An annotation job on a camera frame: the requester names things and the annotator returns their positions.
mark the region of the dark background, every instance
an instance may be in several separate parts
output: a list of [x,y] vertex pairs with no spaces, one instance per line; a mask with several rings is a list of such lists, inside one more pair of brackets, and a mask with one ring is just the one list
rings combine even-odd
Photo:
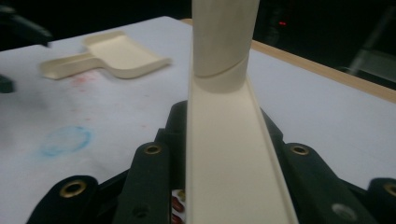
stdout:
[[[51,31],[55,40],[160,16],[191,18],[191,0],[8,2],[21,16]],[[389,0],[261,0],[254,39],[341,69],[350,65],[385,9],[394,3]],[[393,19],[376,47],[396,55],[395,33]],[[31,43],[0,26],[0,50],[27,45]]]

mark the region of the black plastic mount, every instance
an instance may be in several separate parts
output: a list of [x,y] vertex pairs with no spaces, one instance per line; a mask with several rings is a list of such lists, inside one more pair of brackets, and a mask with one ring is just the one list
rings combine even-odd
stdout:
[[[367,191],[348,184],[313,148],[285,144],[263,116],[300,223],[395,223],[396,180],[375,179]],[[59,182],[28,223],[171,223],[170,192],[185,188],[186,126],[187,102],[180,102],[155,141],[137,149],[128,171],[101,185],[90,176]]]

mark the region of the scoop handle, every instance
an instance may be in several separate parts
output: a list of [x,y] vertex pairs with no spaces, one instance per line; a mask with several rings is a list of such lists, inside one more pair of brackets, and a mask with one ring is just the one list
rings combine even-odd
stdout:
[[82,53],[40,64],[44,77],[61,79],[101,67],[101,61],[90,53]]

